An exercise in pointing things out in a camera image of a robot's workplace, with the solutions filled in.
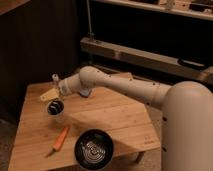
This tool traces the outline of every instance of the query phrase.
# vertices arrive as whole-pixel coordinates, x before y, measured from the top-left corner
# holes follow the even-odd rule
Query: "wooden table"
[[[143,104],[98,87],[93,89],[89,98],[78,94],[64,98],[63,114],[65,124],[71,125],[70,131],[61,151],[45,158],[63,128],[47,114],[46,104],[39,100],[39,96],[50,88],[52,83],[28,86],[9,171],[39,171],[76,165],[76,140],[91,128],[102,129],[112,137],[114,157],[160,147]]]

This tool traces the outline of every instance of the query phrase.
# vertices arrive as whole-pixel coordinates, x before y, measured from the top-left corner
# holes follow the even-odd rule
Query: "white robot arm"
[[[213,171],[213,95],[196,82],[174,86],[111,76],[84,67],[59,81],[62,95],[105,86],[163,112],[162,171]]]
[[[166,92],[170,88],[165,84],[111,76],[94,67],[84,67],[78,74],[65,78],[58,84],[62,95],[96,86],[110,88],[158,109],[161,109]]]

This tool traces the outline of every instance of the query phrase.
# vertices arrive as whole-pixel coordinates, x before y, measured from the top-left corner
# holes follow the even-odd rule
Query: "table leg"
[[[143,158],[144,154],[145,154],[145,152],[139,152],[139,153],[138,153],[138,156],[137,156],[137,158],[136,158],[136,160],[135,160],[135,162],[136,162],[137,164],[140,163],[140,161],[141,161],[141,159]]]

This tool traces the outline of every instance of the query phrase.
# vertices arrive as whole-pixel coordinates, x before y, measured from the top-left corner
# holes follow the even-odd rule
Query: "floor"
[[[162,113],[156,109],[147,107],[158,136],[161,138]],[[4,120],[0,120],[0,171],[7,171],[11,149],[13,146],[17,127]],[[136,164],[137,154],[114,158],[103,171],[160,171],[160,149],[151,150],[144,154],[142,161]],[[79,166],[66,167],[54,171],[85,171]]]

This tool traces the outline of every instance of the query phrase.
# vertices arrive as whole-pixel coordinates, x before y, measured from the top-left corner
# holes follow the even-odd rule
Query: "orange carrot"
[[[61,134],[59,135],[59,137],[56,139],[54,145],[53,145],[53,150],[55,151],[59,151],[63,145],[63,142],[66,138],[66,135],[69,131],[70,126],[67,125],[64,127],[64,129],[62,130]]]

